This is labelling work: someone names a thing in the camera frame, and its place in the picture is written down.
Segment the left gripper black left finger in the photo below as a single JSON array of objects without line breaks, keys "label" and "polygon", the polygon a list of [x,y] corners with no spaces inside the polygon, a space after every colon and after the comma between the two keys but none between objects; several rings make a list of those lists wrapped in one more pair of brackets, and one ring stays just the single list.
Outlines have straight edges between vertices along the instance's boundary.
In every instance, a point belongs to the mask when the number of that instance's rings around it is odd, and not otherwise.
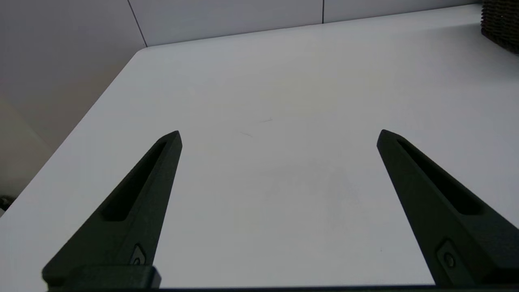
[{"label": "left gripper black left finger", "polygon": [[158,139],[43,268],[49,290],[150,290],[154,256],[182,151],[178,131]]}]

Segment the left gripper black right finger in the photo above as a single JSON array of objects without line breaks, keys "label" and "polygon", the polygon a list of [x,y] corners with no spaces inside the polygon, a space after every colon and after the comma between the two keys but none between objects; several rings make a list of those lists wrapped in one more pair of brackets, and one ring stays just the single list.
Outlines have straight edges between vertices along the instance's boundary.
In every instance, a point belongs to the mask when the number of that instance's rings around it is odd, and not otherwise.
[{"label": "left gripper black right finger", "polygon": [[401,135],[377,149],[436,286],[517,290],[517,227]]}]

